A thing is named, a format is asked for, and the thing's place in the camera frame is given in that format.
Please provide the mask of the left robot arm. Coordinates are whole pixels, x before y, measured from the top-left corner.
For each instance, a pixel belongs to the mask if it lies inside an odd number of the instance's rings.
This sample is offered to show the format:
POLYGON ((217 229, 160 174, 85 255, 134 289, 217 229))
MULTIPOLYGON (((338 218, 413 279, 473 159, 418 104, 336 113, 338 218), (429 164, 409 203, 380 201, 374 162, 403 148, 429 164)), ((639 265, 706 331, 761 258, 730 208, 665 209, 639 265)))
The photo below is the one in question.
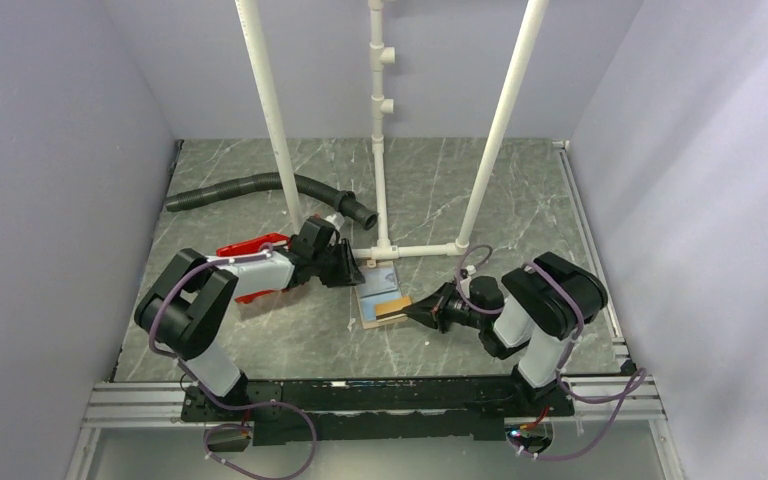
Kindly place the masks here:
POLYGON ((205 256, 177 252, 137 302, 134 323, 154 353, 176 360, 208 392, 208 407, 224 420, 248 402, 248 379, 218 340, 232 302, 282 293, 317 279, 327 288, 365 279, 335 217, 307 218, 291 236, 270 233, 205 256))

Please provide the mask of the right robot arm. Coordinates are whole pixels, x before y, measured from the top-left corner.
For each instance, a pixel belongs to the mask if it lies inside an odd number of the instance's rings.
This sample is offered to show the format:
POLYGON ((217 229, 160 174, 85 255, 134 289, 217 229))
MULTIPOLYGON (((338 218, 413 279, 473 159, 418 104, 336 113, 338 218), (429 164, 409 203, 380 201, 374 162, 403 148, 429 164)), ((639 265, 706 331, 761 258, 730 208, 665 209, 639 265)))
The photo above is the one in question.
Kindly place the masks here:
POLYGON ((597 276, 546 252, 501 280, 462 269, 400 312, 440 333, 454 324, 474 328, 494 358, 521 353, 512 369, 511 401, 520 413, 534 415, 558 389, 574 340, 608 300, 597 276))

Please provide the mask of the silver VIP credit card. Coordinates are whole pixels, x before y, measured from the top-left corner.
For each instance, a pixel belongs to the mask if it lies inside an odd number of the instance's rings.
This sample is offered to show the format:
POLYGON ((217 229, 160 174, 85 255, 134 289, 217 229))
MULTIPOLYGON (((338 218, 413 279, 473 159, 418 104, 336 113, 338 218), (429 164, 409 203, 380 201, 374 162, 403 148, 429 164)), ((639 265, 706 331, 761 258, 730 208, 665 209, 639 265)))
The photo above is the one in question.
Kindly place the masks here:
POLYGON ((400 290, 396 269, 393 266, 378 266, 362 271, 365 283, 356 287, 360 298, 396 293, 400 290))

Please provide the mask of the orange magnetic stripe card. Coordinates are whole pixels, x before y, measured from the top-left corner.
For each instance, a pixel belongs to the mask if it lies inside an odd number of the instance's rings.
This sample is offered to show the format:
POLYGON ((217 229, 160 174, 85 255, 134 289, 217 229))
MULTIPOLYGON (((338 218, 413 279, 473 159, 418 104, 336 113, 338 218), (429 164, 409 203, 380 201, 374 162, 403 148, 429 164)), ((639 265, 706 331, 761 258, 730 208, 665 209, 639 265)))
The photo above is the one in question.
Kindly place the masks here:
POLYGON ((389 300, 374 306, 375 319, 379 322, 405 318, 405 309, 413 304, 409 296, 389 300))

